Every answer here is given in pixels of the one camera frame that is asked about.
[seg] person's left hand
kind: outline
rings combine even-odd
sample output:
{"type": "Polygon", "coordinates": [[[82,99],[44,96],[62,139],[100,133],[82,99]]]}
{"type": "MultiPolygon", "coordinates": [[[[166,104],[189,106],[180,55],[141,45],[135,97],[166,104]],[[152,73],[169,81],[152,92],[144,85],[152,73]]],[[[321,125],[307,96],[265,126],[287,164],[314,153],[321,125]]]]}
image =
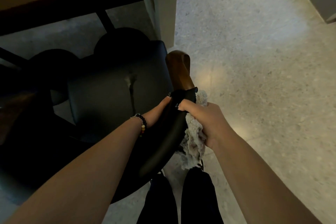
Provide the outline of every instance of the person's left hand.
{"type": "Polygon", "coordinates": [[[156,107],[142,115],[147,122],[147,128],[150,128],[157,122],[163,109],[170,102],[170,99],[171,97],[166,96],[156,107]]]}

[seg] hand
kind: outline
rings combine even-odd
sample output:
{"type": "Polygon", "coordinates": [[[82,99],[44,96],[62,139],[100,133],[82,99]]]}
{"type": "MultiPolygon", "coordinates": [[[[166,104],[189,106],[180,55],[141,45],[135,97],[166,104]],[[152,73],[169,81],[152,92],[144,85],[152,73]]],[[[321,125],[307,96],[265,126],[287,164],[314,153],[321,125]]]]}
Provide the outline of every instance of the hand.
{"type": "Polygon", "coordinates": [[[205,145],[213,149],[217,142],[228,133],[234,132],[226,121],[218,105],[209,103],[208,106],[195,104],[187,99],[183,99],[179,104],[180,111],[188,111],[203,126],[203,132],[207,136],[205,145]]]}
{"type": "Polygon", "coordinates": [[[147,122],[147,128],[150,128],[157,122],[159,119],[163,109],[166,107],[166,105],[170,102],[171,97],[165,97],[156,107],[154,107],[149,112],[146,112],[143,117],[145,118],[147,122]]]}

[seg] shoe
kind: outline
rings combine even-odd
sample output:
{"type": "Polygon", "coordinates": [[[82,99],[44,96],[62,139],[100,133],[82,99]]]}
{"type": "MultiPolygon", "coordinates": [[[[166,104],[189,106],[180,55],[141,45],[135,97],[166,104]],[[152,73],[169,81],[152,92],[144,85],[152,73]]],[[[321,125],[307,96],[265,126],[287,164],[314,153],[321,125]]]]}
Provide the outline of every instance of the shoe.
{"type": "Polygon", "coordinates": [[[161,170],[157,173],[157,175],[162,175],[162,176],[166,177],[166,175],[165,175],[165,171],[163,171],[163,169],[161,169],[161,170]]]}
{"type": "Polygon", "coordinates": [[[201,161],[197,164],[198,168],[200,168],[203,172],[204,172],[204,163],[203,163],[203,159],[201,159],[201,161]]]}

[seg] person's right arm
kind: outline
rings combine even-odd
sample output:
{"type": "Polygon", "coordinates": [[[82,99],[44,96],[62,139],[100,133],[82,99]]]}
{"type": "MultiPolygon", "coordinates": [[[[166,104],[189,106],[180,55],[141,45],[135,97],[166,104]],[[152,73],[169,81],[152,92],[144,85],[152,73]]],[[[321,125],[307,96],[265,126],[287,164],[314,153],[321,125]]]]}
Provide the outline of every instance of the person's right arm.
{"type": "Polygon", "coordinates": [[[214,151],[248,224],[321,224],[234,132],[218,105],[208,103],[203,107],[183,100],[178,109],[190,112],[203,125],[206,145],[214,151]]]}

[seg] person's right hand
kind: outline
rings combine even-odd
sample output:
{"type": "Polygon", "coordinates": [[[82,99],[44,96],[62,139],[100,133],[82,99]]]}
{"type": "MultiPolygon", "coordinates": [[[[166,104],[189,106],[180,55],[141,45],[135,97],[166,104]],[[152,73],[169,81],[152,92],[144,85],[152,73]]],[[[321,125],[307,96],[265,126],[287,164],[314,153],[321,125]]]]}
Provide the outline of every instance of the person's right hand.
{"type": "Polygon", "coordinates": [[[228,133],[234,132],[226,121],[218,105],[209,103],[208,106],[195,104],[183,99],[178,106],[180,111],[190,112],[203,126],[203,132],[207,136],[205,145],[213,149],[217,142],[228,133]]]}

